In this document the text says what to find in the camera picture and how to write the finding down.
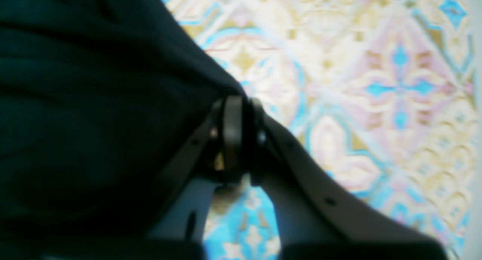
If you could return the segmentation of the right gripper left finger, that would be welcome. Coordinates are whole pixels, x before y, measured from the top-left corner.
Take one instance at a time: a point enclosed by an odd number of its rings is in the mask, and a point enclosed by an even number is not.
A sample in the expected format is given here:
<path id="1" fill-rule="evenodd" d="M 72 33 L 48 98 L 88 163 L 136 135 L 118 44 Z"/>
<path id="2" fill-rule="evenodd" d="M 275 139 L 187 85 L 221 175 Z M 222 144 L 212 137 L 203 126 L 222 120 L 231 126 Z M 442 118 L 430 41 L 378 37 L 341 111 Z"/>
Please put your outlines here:
<path id="1" fill-rule="evenodd" d="M 163 204 L 147 232 L 147 260 L 204 260 L 203 233 L 218 186 L 243 176 L 241 96 L 215 102 L 203 122 L 156 177 Z"/>

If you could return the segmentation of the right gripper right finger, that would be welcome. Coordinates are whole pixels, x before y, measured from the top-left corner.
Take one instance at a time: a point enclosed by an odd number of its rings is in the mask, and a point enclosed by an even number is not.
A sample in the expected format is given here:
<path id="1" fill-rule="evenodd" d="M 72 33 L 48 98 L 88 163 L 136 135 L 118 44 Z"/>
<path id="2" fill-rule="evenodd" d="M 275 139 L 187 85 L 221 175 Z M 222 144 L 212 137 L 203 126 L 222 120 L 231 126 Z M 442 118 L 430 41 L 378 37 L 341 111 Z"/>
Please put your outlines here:
<path id="1" fill-rule="evenodd" d="M 258 99 L 247 103 L 248 167 L 275 208 L 280 260 L 446 260 L 439 241 L 390 219 L 317 165 Z"/>

